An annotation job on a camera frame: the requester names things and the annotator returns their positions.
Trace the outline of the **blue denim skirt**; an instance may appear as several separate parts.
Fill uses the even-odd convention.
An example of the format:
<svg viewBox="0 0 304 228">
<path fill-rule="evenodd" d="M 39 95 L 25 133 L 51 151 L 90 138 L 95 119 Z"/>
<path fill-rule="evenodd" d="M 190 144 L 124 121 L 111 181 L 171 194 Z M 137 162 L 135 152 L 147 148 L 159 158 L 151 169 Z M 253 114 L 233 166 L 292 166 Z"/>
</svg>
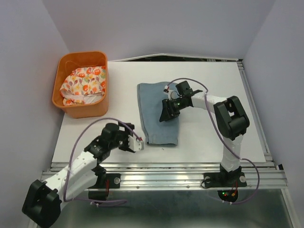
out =
<svg viewBox="0 0 304 228">
<path fill-rule="evenodd" d="M 168 82 L 140 83 L 137 85 L 137 101 L 145 142 L 152 146 L 177 146 L 179 120 L 174 118 L 159 122 L 162 100 L 168 96 L 163 92 Z"/>
</svg>

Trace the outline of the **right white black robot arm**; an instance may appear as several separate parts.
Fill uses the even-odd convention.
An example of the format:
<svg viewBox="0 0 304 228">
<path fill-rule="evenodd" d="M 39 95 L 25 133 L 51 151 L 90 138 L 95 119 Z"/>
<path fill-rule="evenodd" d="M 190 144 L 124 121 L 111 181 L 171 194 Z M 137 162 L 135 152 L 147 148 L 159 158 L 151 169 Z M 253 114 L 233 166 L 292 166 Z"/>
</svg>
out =
<svg viewBox="0 0 304 228">
<path fill-rule="evenodd" d="M 206 174 L 206 186 L 212 187 L 230 185 L 241 176 L 240 149 L 243 136 L 250 125 L 249 118 L 236 96 L 229 98 L 209 95 L 208 90 L 193 90 L 187 81 L 176 86 L 177 97 L 171 95 L 173 90 L 169 85 L 164 87 L 168 96 L 162 100 L 160 122 L 167 122 L 180 115 L 187 107 L 200 108 L 208 112 L 211 123 L 223 144 L 223 156 L 219 172 Z"/>
</svg>

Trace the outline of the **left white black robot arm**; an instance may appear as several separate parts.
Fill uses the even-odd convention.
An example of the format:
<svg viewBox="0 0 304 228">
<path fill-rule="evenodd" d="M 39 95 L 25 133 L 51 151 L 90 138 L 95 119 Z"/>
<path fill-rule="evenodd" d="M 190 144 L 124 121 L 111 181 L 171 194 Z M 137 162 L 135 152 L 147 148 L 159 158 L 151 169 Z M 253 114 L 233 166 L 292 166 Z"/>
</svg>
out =
<svg viewBox="0 0 304 228">
<path fill-rule="evenodd" d="M 29 187 L 22 213 L 41 228 L 51 227 L 64 207 L 91 186 L 105 184 L 106 170 L 100 165 L 114 149 L 138 152 L 143 140 L 135 134 L 131 123 L 107 123 L 66 167 L 44 181 L 35 180 Z"/>
</svg>

